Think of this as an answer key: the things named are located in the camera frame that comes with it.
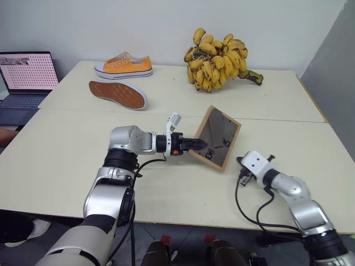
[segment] wooden frame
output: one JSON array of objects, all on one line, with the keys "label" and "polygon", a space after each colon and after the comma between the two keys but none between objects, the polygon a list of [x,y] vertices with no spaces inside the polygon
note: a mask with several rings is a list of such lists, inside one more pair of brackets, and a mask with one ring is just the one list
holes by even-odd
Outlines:
[{"label": "wooden frame", "polygon": [[[203,129],[205,128],[206,123],[208,122],[209,117],[210,117],[210,115],[211,115],[211,113],[212,113],[212,111],[213,111],[214,109],[217,109],[217,108],[215,108],[213,105],[211,105],[211,106],[208,108],[208,110],[207,110],[207,112],[206,112],[206,114],[205,114],[205,116],[204,116],[204,118],[203,118],[203,120],[202,120],[202,122],[201,122],[201,124],[200,124],[200,126],[199,126],[199,128],[198,128],[198,130],[197,130],[197,132],[196,132],[196,134],[195,134],[195,138],[197,138],[197,139],[200,138],[201,133],[202,133]],[[193,157],[196,157],[196,158],[199,159],[200,161],[202,161],[202,162],[204,162],[204,163],[206,163],[206,164],[208,164],[208,165],[210,165],[210,166],[212,166],[212,167],[214,167],[214,168],[216,168],[216,169],[218,169],[218,170],[220,170],[220,171],[224,171],[224,169],[226,168],[226,165],[227,165],[227,161],[228,161],[228,159],[229,159],[229,156],[231,155],[232,149],[233,149],[233,147],[234,147],[235,141],[236,141],[236,139],[237,139],[237,137],[238,137],[238,134],[239,134],[239,131],[240,131],[240,128],[241,128],[242,125],[241,125],[241,123],[238,123],[237,121],[235,121],[235,120],[234,120],[233,118],[231,118],[230,116],[226,115],[224,112],[221,111],[221,113],[222,113],[223,117],[225,117],[225,118],[231,120],[234,124],[237,125],[237,130],[236,130],[236,132],[235,132],[235,134],[234,134],[234,137],[233,137],[233,139],[232,139],[232,141],[231,141],[231,145],[230,145],[230,147],[229,147],[227,156],[226,156],[225,159],[224,159],[224,162],[223,162],[222,167],[219,166],[219,165],[217,165],[217,164],[215,164],[215,163],[213,163],[213,162],[211,162],[211,161],[208,160],[207,158],[205,158],[205,157],[199,155],[196,151],[189,150],[188,153],[189,153],[190,155],[192,155]]]}]

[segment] shoe sole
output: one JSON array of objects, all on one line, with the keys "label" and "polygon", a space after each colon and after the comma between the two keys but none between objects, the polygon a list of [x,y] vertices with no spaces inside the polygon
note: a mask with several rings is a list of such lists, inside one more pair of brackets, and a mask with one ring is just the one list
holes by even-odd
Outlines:
[{"label": "shoe sole", "polygon": [[153,74],[153,68],[147,70],[147,71],[137,71],[137,72],[130,72],[130,73],[105,73],[102,71],[97,70],[94,68],[96,74],[100,76],[101,78],[104,79],[127,79],[127,78],[141,78],[144,76],[150,76]]},{"label": "shoe sole", "polygon": [[143,109],[148,102],[145,93],[129,83],[90,81],[89,88],[96,97],[114,101],[132,110]]}]

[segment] white table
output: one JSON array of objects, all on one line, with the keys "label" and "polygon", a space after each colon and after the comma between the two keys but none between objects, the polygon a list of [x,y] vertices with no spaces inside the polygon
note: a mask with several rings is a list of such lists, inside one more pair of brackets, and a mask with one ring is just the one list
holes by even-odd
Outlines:
[{"label": "white table", "polygon": [[[111,130],[138,125],[162,134],[167,118],[142,112],[39,110],[0,155],[0,209],[82,217]],[[184,116],[176,131],[193,137],[201,119]],[[339,232],[355,231],[354,162],[327,123],[238,121],[242,128],[223,173],[190,155],[146,166],[135,189],[136,220],[256,228],[238,212],[234,189],[240,169],[235,157],[257,150],[274,154],[279,170],[302,178]],[[151,158],[142,155],[139,162]],[[241,205],[250,216],[268,199],[254,182],[240,189]],[[279,196],[261,219],[293,225]]]},{"label": "white table", "polygon": [[[96,98],[89,81],[99,80],[96,62],[82,61],[40,104],[40,108],[113,111],[136,113],[114,102]],[[146,78],[124,79],[141,88],[148,96],[144,114],[204,116],[213,104],[233,118],[324,122],[293,71],[256,70],[264,75],[261,86],[248,80],[230,80],[220,91],[211,94],[196,91],[187,80],[184,66],[153,66]]]}]

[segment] shoe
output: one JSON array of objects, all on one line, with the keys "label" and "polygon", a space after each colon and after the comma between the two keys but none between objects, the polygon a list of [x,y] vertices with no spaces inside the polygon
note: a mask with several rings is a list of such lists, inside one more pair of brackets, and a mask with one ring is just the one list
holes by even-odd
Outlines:
[{"label": "shoe", "polygon": [[126,82],[92,80],[89,88],[96,97],[114,101],[128,109],[140,110],[148,103],[142,90]]},{"label": "shoe", "polygon": [[125,79],[150,76],[153,73],[149,57],[134,58],[124,52],[107,62],[95,64],[95,72],[104,79]]},{"label": "shoe", "polygon": [[39,219],[33,220],[32,222],[34,224],[34,227],[32,229],[31,234],[27,237],[26,240],[19,241],[19,242],[8,242],[8,243],[5,243],[5,246],[8,248],[18,247],[19,245],[26,242],[28,239],[40,237],[48,230],[48,228],[51,225],[50,222],[46,222],[44,220],[39,220]]}]

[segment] red object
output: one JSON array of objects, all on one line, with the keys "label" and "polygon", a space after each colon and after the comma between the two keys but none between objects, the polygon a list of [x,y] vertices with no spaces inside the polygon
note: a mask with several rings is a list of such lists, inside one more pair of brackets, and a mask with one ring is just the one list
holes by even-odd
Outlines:
[{"label": "red object", "polygon": [[214,240],[216,240],[215,235],[213,235],[213,236],[205,235],[205,243],[212,243]]},{"label": "red object", "polygon": [[166,245],[169,245],[170,244],[170,241],[171,241],[171,237],[170,236],[162,236],[161,237],[161,241],[166,244]]}]

